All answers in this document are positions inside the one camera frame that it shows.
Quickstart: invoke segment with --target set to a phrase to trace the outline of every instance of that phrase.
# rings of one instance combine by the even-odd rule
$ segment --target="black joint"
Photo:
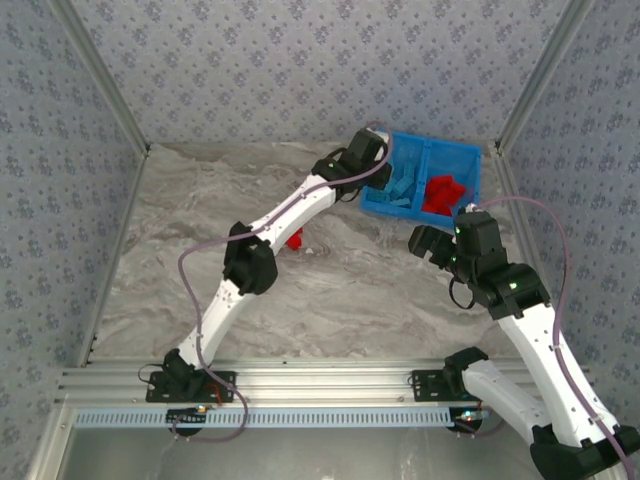
[[[512,263],[485,275],[482,284],[469,284],[473,298],[489,310],[491,318],[513,315],[522,318],[523,311],[538,304],[548,305],[549,293],[536,271],[524,263]]]
[[[380,136],[367,129],[359,130],[349,146],[342,149],[339,159],[336,160],[330,155],[318,160],[311,173],[320,175],[327,181],[343,180],[365,173],[375,166],[380,149],[387,152],[387,144]],[[391,178],[391,171],[391,165],[387,163],[376,173],[362,180],[333,187],[336,191],[336,200],[365,186],[378,190],[384,189]]]
[[[597,443],[583,440],[582,447],[570,447],[558,442],[551,425],[535,426],[531,431],[531,458],[545,480],[590,478],[620,461],[606,438]],[[640,450],[640,434],[637,429],[622,425],[614,428],[614,437],[627,456]]]
[[[489,356],[478,347],[465,348],[445,358],[442,372],[451,391],[456,395],[467,393],[462,380],[462,372],[472,363],[488,359]]]
[[[424,258],[427,252],[432,252],[429,262],[440,269],[449,269],[456,253],[456,246],[452,240],[453,235],[447,232],[420,225],[413,229],[409,239],[409,251],[420,258]]]
[[[202,387],[204,378],[194,376],[195,367],[189,365],[180,356],[180,350],[174,348],[164,356],[162,371],[169,377],[176,390],[191,398]]]
[[[250,227],[238,222],[231,227],[229,235],[249,232]],[[229,242],[224,255],[222,276],[238,287],[240,295],[261,295],[266,292],[278,278],[276,258],[269,242],[261,240],[256,235]]]

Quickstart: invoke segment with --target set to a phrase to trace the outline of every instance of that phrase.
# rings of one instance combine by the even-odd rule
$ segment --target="wire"
[[[320,188],[334,187],[334,186],[338,186],[338,185],[345,185],[345,184],[352,183],[352,182],[358,182],[358,181],[363,180],[363,179],[373,175],[374,173],[376,173],[378,170],[380,170],[382,167],[384,167],[384,165],[389,161],[389,158],[391,156],[391,152],[393,150],[393,133],[391,132],[391,129],[389,127],[387,127],[384,123],[378,122],[378,121],[368,123],[365,126],[365,128],[370,128],[370,129],[382,128],[389,135],[389,141],[387,142],[387,145],[385,145],[386,149],[383,148],[383,152],[384,153],[383,153],[382,159],[380,159],[380,161],[376,162],[376,165],[373,168],[370,168],[366,172],[360,173],[358,175],[354,175],[352,177],[342,178],[340,180],[332,180],[330,182],[324,182],[324,183],[320,183],[318,185],[314,185],[314,186],[310,187],[309,189],[301,192],[297,197],[293,198],[289,203],[287,203],[284,207],[282,207],[275,214],[273,214],[273,216],[269,220],[267,220],[262,226],[258,227],[257,229],[251,230],[250,232],[247,232],[247,233],[242,233],[242,234],[239,234],[239,235],[233,235],[231,237],[215,238],[213,240],[209,240],[209,241],[201,243],[199,245],[194,245],[193,247],[190,247],[190,248],[186,249],[184,252],[182,252],[180,257],[178,257],[178,273],[180,274],[180,278],[182,279],[182,282],[184,283],[184,287],[187,290],[187,293],[189,294],[189,298],[191,299],[191,302],[193,303],[193,307],[194,307],[195,312],[196,312],[196,355],[198,356],[198,360],[200,361],[200,365],[201,365],[202,369],[207,373],[207,375],[209,375],[211,378],[213,378],[216,382],[218,382],[220,385],[222,385],[227,390],[233,392],[238,397],[238,399],[242,403],[242,408],[244,410],[244,413],[242,415],[242,420],[240,422],[240,425],[233,432],[231,432],[228,435],[225,435],[225,436],[222,436],[222,437],[218,437],[218,438],[184,437],[184,436],[178,434],[178,432],[176,430],[176,427],[177,427],[177,424],[180,421],[180,417],[177,417],[174,420],[173,425],[171,427],[171,431],[173,432],[173,434],[174,434],[176,439],[182,439],[182,440],[190,439],[190,441],[200,442],[200,443],[227,442],[229,440],[233,440],[234,438],[236,438],[236,437],[238,437],[239,435],[242,434],[242,432],[245,430],[245,427],[247,425],[247,420],[249,419],[249,406],[247,404],[247,400],[244,398],[244,396],[240,393],[240,391],[233,384],[227,383],[224,379],[222,379],[218,375],[216,375],[211,370],[211,368],[209,368],[209,364],[205,360],[204,355],[202,353],[202,344],[201,344],[201,338],[202,338],[202,311],[200,309],[200,303],[198,302],[198,298],[196,297],[196,294],[194,293],[193,288],[191,287],[191,284],[189,283],[189,280],[187,278],[187,274],[185,273],[185,270],[184,270],[184,260],[185,260],[185,258],[187,258],[192,253],[198,252],[200,250],[204,250],[205,248],[224,245],[224,244],[226,244],[228,242],[235,242],[235,241],[238,241],[238,240],[244,240],[245,238],[253,237],[253,236],[265,231],[273,223],[275,223],[278,219],[280,219],[280,217],[282,217],[285,213],[287,213],[300,200],[306,198],[307,195],[309,195],[310,193],[315,192],[316,190],[319,190]],[[344,151],[344,149],[335,150],[334,152],[332,152],[328,156],[336,155],[337,153],[340,153],[341,151]]]
[[[451,299],[451,301],[453,303],[455,303],[458,307],[460,307],[463,310],[471,310],[473,308],[473,306],[476,304],[476,301],[472,298],[471,301],[469,302],[469,305],[467,305],[466,307],[464,305],[461,305],[460,303],[458,303],[458,301],[456,300],[456,297],[453,295],[453,286],[455,285],[455,283],[462,283],[460,280],[458,280],[457,277],[453,277],[451,279],[451,281],[449,282],[449,298]]]
[[[146,368],[146,367],[162,367],[162,365],[161,365],[160,363],[147,363],[147,364],[145,364],[145,365],[141,366],[141,367],[138,369],[138,379],[139,379],[141,382],[144,382],[144,383],[146,383],[146,384],[150,384],[149,380],[145,380],[144,378],[142,378],[142,377],[140,376],[140,373],[142,372],[142,369],[143,369],[143,368]]]
[[[340,201],[342,203],[351,203],[353,202],[356,198],[358,198],[358,195],[360,195],[360,192],[362,191],[362,187],[358,188],[355,193],[353,194],[353,196],[349,199],[349,200],[345,200],[344,198],[341,198]]]
[[[564,231],[562,227],[562,222],[557,217],[557,215],[551,210],[547,205],[540,202],[539,200],[535,200],[529,197],[522,197],[518,195],[510,195],[506,197],[495,198],[493,200],[488,200],[486,202],[478,205],[478,208],[486,208],[492,205],[496,205],[498,203],[503,203],[507,201],[517,201],[517,202],[526,202],[532,205],[535,205],[545,212],[547,212],[554,223],[556,224],[556,228],[560,232],[560,236],[562,237],[562,248],[564,251],[564,274],[562,276],[562,286],[560,287],[560,296],[558,297],[558,307],[556,309],[555,317],[553,319],[553,329],[552,329],[552,339],[553,339],[553,347],[556,355],[556,360],[558,361],[558,365],[560,366],[560,370],[562,374],[569,384],[571,391],[573,391],[574,395],[578,399],[578,401],[582,404],[586,412],[589,414],[591,419],[594,419],[595,424],[602,431],[603,435],[606,439],[611,443],[611,446],[615,450],[618,457],[620,457],[620,461],[624,465],[624,469],[627,473],[628,480],[635,480],[635,474],[633,472],[633,465],[631,464],[631,460],[624,453],[622,446],[616,440],[616,438],[609,432],[609,429],[606,427],[604,422],[600,419],[596,411],[593,409],[589,401],[585,398],[583,393],[580,391],[580,388],[576,384],[575,380],[571,376],[571,372],[569,372],[569,368],[567,367],[567,363],[565,362],[564,355],[562,353],[562,349],[560,347],[560,334],[562,328],[562,313],[564,310],[565,303],[567,301],[567,293],[568,293],[568,285],[569,285],[569,272],[570,272],[570,254],[569,254],[569,239],[567,238],[567,233]]]
[[[207,383],[203,388],[209,388],[216,392],[216,398],[218,399],[218,405],[222,405],[222,395],[220,395],[220,389],[215,383]]]

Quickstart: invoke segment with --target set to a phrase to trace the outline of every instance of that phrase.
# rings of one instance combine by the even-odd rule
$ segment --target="blue block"
[[[396,183],[398,183],[397,180],[394,180],[393,178],[390,179],[387,182],[387,185],[384,187],[384,190],[381,190],[384,193],[391,193],[391,190],[393,190],[393,187],[395,187]]]
[[[384,193],[382,190],[371,189],[371,191],[367,194],[367,196],[373,202],[389,203],[389,201],[391,200],[389,198],[389,194]]]
[[[391,200],[389,205],[394,205],[396,207],[405,207],[407,205],[411,205],[411,200],[408,198],[400,198],[398,200]]]
[[[404,178],[410,178],[411,181],[413,181],[414,178],[414,174],[413,174],[413,165],[411,165],[410,163],[405,163],[404,164]]]
[[[400,195],[406,192],[411,185],[413,185],[413,178],[402,177],[391,190],[391,196],[395,195],[395,197],[398,198]]]

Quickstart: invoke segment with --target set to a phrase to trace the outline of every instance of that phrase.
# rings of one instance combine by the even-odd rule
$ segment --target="cable tie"
[[[604,415],[599,413],[595,417],[589,417],[589,420],[591,420],[591,422],[593,422],[593,424],[595,425],[598,421],[600,422],[604,421]]]

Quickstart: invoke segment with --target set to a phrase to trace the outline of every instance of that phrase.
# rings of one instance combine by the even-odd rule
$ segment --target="red object on floor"
[[[451,217],[451,207],[460,201],[466,191],[464,185],[453,181],[452,175],[432,177],[425,188],[422,211]]]
[[[289,240],[287,240],[287,247],[289,247],[294,252],[302,246],[302,237],[300,236],[301,234],[302,229],[299,228],[298,231],[291,235],[291,237],[289,237]]]

